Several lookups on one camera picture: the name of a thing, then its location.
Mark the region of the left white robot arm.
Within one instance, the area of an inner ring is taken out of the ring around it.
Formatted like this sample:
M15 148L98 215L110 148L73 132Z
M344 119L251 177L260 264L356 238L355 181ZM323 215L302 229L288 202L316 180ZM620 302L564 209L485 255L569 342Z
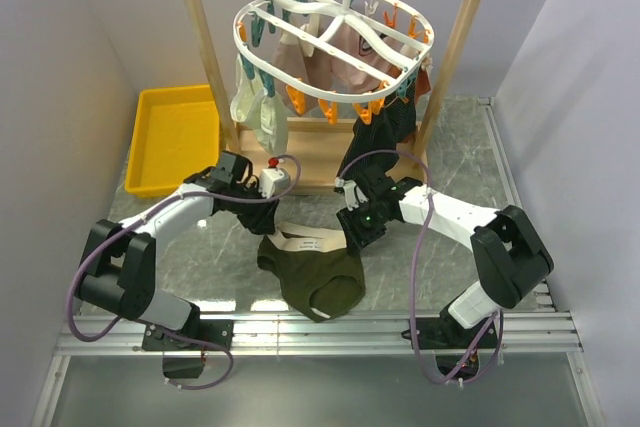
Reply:
M180 349L204 344L200 308L158 287L159 259L177 237L219 212L233 214L254 235L274 233L275 211L289 184L280 158L254 173L248 158L224 151L215 165L188 176L145 211L119 222L96 222L70 285L67 316L82 301L116 321L142 323Z

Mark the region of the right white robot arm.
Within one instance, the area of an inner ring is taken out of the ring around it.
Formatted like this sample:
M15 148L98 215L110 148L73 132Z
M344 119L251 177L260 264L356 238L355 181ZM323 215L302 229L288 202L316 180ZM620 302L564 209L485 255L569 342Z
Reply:
M427 226L473 255L477 281L444 307L419 319L414 331L422 350L468 346L490 316L512 309L554 269L554 262L526 212L514 205L498 210L470 204L405 177L394 181L371 166L352 180L336 179L346 206L337 214L350 252L358 253L398 221Z

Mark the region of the olive green underwear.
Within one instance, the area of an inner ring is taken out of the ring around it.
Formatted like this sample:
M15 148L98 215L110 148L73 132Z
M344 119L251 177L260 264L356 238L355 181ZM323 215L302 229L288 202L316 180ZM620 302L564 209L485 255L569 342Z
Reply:
M283 223L263 237L257 265L277 277L291 308L316 323L349 313L366 293L360 255L339 230Z

